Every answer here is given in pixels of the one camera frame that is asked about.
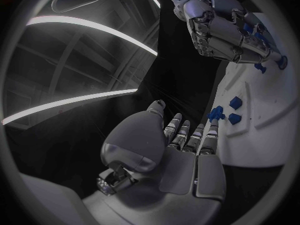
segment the dark background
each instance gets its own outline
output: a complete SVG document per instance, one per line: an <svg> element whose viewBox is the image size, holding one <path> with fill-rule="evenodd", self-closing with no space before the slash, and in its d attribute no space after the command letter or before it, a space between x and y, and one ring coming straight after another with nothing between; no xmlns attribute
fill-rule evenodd
<svg viewBox="0 0 300 225"><path fill-rule="evenodd" d="M20 1L1 0L1 14L10 17ZM258 12L250 1L239 1L249 10ZM293 18L299 12L297 0L278 1L282 1L281 5L295 26ZM124 118L145 110L156 99L163 99L166 102L165 124L178 112L183 119L190 120L191 131L200 123L211 109L213 100L210 98L215 97L216 85L224 75L226 63L220 66L219 60L198 55L186 24L173 13L172 2L160 0L160 3L158 56L135 94L74 108L24 132L5 127L20 172L72 188L84 198L97 189L96 177L105 169L100 160L101 145ZM226 225L241 217L269 189L280 169L224 166L227 194L216 223ZM6 189L1 187L1 210L11 224L15 224L16 214L20 217L22 213ZM294 211L299 208L296 186L270 224L287 218L294 218L297 223L299 219Z"/></svg>

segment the robotic arm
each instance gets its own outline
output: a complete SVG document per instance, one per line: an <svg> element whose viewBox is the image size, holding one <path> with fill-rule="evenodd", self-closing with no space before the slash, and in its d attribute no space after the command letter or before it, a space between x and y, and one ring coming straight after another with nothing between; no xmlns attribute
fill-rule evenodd
<svg viewBox="0 0 300 225"><path fill-rule="evenodd" d="M172 0L175 15L187 24L195 49L206 57L243 64L287 59L263 23L237 0ZM239 27L241 20L244 27Z"/></svg>

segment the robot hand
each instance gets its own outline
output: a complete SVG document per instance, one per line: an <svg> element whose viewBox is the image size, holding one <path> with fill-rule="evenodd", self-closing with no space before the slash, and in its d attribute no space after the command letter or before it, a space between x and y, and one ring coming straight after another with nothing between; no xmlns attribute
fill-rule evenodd
<svg viewBox="0 0 300 225"><path fill-rule="evenodd" d="M285 68L287 59L266 27L237 0L172 1L175 15L186 22L200 55L244 64L273 60ZM247 30L236 25L237 19Z"/></svg>

